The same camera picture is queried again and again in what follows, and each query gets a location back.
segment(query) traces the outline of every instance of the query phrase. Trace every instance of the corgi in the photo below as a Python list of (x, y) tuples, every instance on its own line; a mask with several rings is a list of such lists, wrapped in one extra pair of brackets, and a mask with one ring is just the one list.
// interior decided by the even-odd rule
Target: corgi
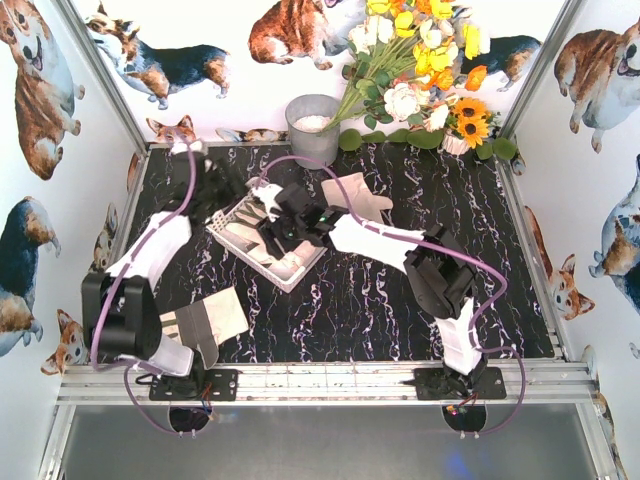
[(20, 339), (26, 347), (31, 334), (42, 340), (42, 324), (33, 316), (36, 301), (38, 248), (61, 247), (44, 207), (25, 197), (9, 212), (0, 236), (0, 356)]
[(58, 327), (60, 344), (40, 367), (40, 371), (45, 375), (63, 374), (67, 365), (83, 365), (87, 360), (82, 325), (74, 321), (64, 310), (58, 309)]
[(247, 132), (240, 130), (230, 130), (228, 128), (217, 128), (216, 134), (225, 142), (287, 142), (289, 132), (274, 131), (266, 128), (254, 128)]
[(258, 63), (287, 65), (311, 57), (319, 70), (347, 48), (349, 31), (365, 20), (365, 0), (280, 0), (256, 21), (249, 51)]
[(112, 20), (102, 2), (98, 12), (85, 19), (89, 33), (127, 85), (149, 95), (158, 109), (169, 108), (168, 96), (204, 80), (229, 90), (229, 53), (210, 45), (184, 48), (152, 48), (138, 38), (140, 27), (131, 21)]
[(131, 193), (133, 189), (133, 182), (136, 179), (136, 170), (138, 169), (138, 164), (140, 163), (140, 155), (134, 153), (131, 156), (131, 161), (129, 162), (129, 170), (127, 171), (127, 193)]
[(104, 227), (102, 227), (102, 231), (100, 235), (98, 235), (95, 247), (93, 248), (93, 263), (91, 267), (89, 267), (90, 272), (100, 273), (107, 269), (117, 230), (118, 212), (116, 211), (116, 206), (110, 203), (107, 208), (107, 219), (104, 221)]
[(16, 120), (18, 140), (33, 173), (49, 180), (62, 160), (65, 132), (80, 134), (73, 119), (75, 85), (64, 55), (38, 9), (29, 0), (0, 2), (0, 41), (9, 45), (18, 66)]
[(575, 104), (569, 128), (580, 120), (593, 128), (591, 147), (602, 150), (604, 132), (623, 122), (640, 105), (640, 20), (619, 35), (592, 30), (575, 35), (556, 60), (562, 96)]
[(536, 245), (540, 252), (540, 257), (542, 257), (551, 301), (558, 311), (558, 314), (565, 320), (573, 320), (578, 315), (584, 315), (590, 312), (595, 308), (596, 304), (590, 298), (582, 295), (576, 287), (574, 280), (576, 256), (574, 254), (569, 255), (560, 269), (553, 268), (544, 245), (544, 238), (538, 220), (529, 207), (525, 207), (525, 210), (533, 231), (533, 236), (536, 240)]
[[(189, 115), (185, 115), (182, 119), (173, 127), (163, 125), (151, 118), (147, 118), (147, 125), (156, 134), (155, 141), (157, 143), (168, 143), (171, 145), (171, 154), (187, 151), (187, 143), (191, 150), (196, 152), (206, 153), (207, 147), (201, 141), (196, 141), (196, 132), (193, 129), (193, 121)], [(175, 130), (178, 130), (182, 135), (177, 135)]]

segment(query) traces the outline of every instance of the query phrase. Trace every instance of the dog wallpaper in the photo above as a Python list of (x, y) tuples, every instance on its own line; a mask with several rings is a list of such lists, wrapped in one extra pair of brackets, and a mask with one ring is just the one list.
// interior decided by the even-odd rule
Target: dog wallpaper
[(17, 344), (42, 340), (33, 315), (40, 247), (60, 256), (61, 246), (49, 215), (36, 199), (25, 197), (9, 212), (0, 236), (0, 357)]
[(75, 100), (85, 95), (73, 83), (67, 61), (40, 12), (28, 0), (0, 2), (0, 41), (18, 67), (16, 120), (18, 140), (29, 168), (49, 180), (63, 157), (65, 133), (80, 134), (73, 118)]
[(590, 312), (596, 306), (595, 302), (578, 291), (574, 273), (576, 268), (576, 256), (571, 254), (560, 268), (554, 268), (544, 245), (544, 238), (538, 220), (529, 207), (524, 207), (533, 232), (536, 246), (542, 258), (542, 265), (547, 279), (547, 287), (551, 297), (551, 303), (555, 307), (560, 318), (573, 320), (578, 315)]
[[(492, 48), (473, 60), (460, 54), (454, 91), (486, 101), (503, 121), (564, 0), (546, 0), (544, 8), (531, 0), (457, 3), (452, 21), (473, 13), (487, 28)], [(338, 98), (344, 92), (342, 67), (352, 60), (347, 36), (364, 21), (367, 8), (366, 0), (247, 0), (242, 8), (183, 0), (172, 9), (158, 8), (153, 0), (75, 4), (149, 142), (158, 141), (161, 131), (148, 118), (174, 126), (185, 113), (205, 141), (285, 140), (284, 110), (291, 100), (308, 93)], [(462, 86), (479, 64), (487, 66), (488, 77), (469, 93)], [(345, 121), (343, 128), (368, 131), (363, 119)]]
[(607, 130), (624, 122), (640, 105), (640, 20), (619, 34), (591, 30), (569, 40), (555, 63), (560, 93), (574, 103), (569, 128), (593, 129), (591, 146), (602, 151)]

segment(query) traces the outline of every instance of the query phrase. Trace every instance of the orange flower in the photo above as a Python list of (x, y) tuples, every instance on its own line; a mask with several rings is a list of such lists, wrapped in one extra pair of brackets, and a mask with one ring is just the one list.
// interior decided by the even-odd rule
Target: orange flower
[(450, 68), (445, 68), (439, 73), (436, 79), (436, 85), (440, 90), (447, 91), (453, 85), (453, 72)]
[(487, 67), (480, 65), (469, 72), (464, 88), (470, 92), (477, 92), (485, 78), (487, 78)]

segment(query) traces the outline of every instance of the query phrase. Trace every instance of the beige cloth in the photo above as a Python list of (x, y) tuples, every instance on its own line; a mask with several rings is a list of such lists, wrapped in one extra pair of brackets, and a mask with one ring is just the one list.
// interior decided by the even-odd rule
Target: beige cloth
[[(374, 195), (364, 181), (362, 173), (354, 173), (346, 177), (340, 177), (340, 182), (347, 191), (349, 200), (355, 212), (362, 218), (378, 223), (382, 221), (381, 210), (391, 210), (393, 201), (390, 198)], [(322, 182), (322, 190), (327, 203), (337, 207), (347, 207), (347, 202), (335, 180)]]

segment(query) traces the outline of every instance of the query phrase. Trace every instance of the white wall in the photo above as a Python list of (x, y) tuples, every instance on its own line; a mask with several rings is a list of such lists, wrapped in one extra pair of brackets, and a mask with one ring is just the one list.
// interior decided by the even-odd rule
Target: white wall
[[(363, 0), (343, 0), (342, 5), (364, 5)], [(75, 0), (81, 15), (96, 12), (98, 0)], [(250, 56), (247, 42), (254, 22), (275, 4), (275, 0), (248, 0), (239, 7), (234, 2), (201, 2), (183, 0), (180, 8), (158, 8), (154, 0), (104, 0), (103, 5), (112, 19), (133, 20), (140, 26), (138, 37), (154, 48), (181, 48), (207, 44), (231, 54), (231, 88), (225, 99), (216, 99), (213, 84), (204, 81), (179, 93), (169, 95), (169, 108), (158, 110), (158, 104), (147, 101), (147, 95), (128, 86), (115, 73), (113, 64), (103, 55), (107, 68), (140, 124), (140, 129), (152, 141), (155, 135), (145, 119), (153, 118), (164, 124), (175, 125), (183, 115), (189, 114), (196, 133), (206, 140), (216, 141), (216, 128), (237, 130), (269, 128), (286, 130), (284, 109), (299, 95), (323, 93), (340, 98), (346, 82), (342, 79), (342, 66), (351, 61), (348, 52), (330, 57), (333, 68), (320, 71), (310, 58), (296, 59), (290, 65), (259, 64)], [(492, 37), (529, 35), (544, 41), (564, 0), (518, 1), (475, 0), (468, 2), (474, 8), (478, 24)], [(466, 95), (485, 100), (490, 108), (506, 118), (524, 79), (508, 92), (496, 90), (504, 84), (502, 74), (487, 78), (480, 91)], [(355, 126), (363, 132), (362, 119), (345, 122), (344, 128)], [(380, 125), (385, 131), (394, 131), (403, 125)]]
[[(622, 33), (639, 16), (638, 2), (590, 0), (565, 42), (578, 32), (594, 29)], [(591, 61), (594, 70), (602, 65), (597, 56)], [(606, 75), (598, 78), (606, 80)], [(632, 82), (625, 88), (637, 96), (640, 78)], [(593, 278), (588, 269), (597, 263), (594, 252), (602, 251), (605, 220), (636, 181), (640, 111), (604, 134), (598, 154), (591, 146), (591, 128), (581, 122), (577, 135), (569, 130), (573, 107), (569, 98), (560, 95), (551, 65), (517, 127), (518, 145), (527, 162), (519, 184), (525, 204), (537, 216), (554, 267), (559, 268), (574, 253), (578, 290), (596, 303), (584, 315), (560, 320), (561, 326), (568, 333), (574, 360), (580, 359), (587, 345), (594, 347), (622, 462), (630, 478), (640, 478), (640, 416), (629, 407), (640, 395), (640, 361), (629, 348), (630, 342), (640, 345), (640, 317), (610, 277)]]
[(58, 258), (39, 248), (33, 314), (43, 325), (42, 340), (32, 335), (30, 345), (19, 342), (0, 357), (0, 477), (16, 480), (36, 478), (49, 433), (60, 376), (46, 376), (40, 367), (60, 342), (56, 311), (63, 309), (82, 322), (80, 284), (93, 260), (109, 202), (118, 213), (123, 210), (127, 168), (135, 148), (54, 7), (48, 0), (36, 1), (36, 6), (65, 54), (75, 83), (85, 86), (86, 96), (76, 102), (74, 114), (82, 122), (80, 135), (66, 134), (62, 162), (51, 180), (40, 179), (29, 169), (18, 144), (17, 67), (9, 47), (0, 43), (0, 232), (13, 206), (32, 196), (48, 212), (62, 247)]

